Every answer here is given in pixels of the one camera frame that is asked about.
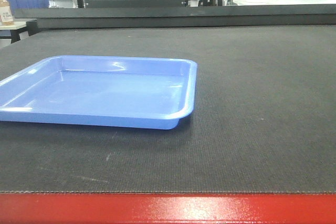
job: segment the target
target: table surface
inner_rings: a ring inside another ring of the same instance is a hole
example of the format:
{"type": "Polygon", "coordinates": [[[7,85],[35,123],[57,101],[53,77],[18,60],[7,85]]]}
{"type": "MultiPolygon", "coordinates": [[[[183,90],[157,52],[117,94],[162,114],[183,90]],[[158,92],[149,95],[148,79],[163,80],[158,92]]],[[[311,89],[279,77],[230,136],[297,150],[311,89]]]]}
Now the table surface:
{"type": "Polygon", "coordinates": [[[0,30],[17,30],[26,26],[26,22],[24,21],[14,21],[14,24],[10,26],[0,25],[0,30]]]}
{"type": "Polygon", "coordinates": [[[233,0],[237,5],[311,5],[336,4],[336,0],[233,0]]]}
{"type": "Polygon", "coordinates": [[[336,26],[54,30],[0,50],[0,79],[55,55],[198,63],[173,130],[0,122],[0,191],[336,192],[336,26]]]}

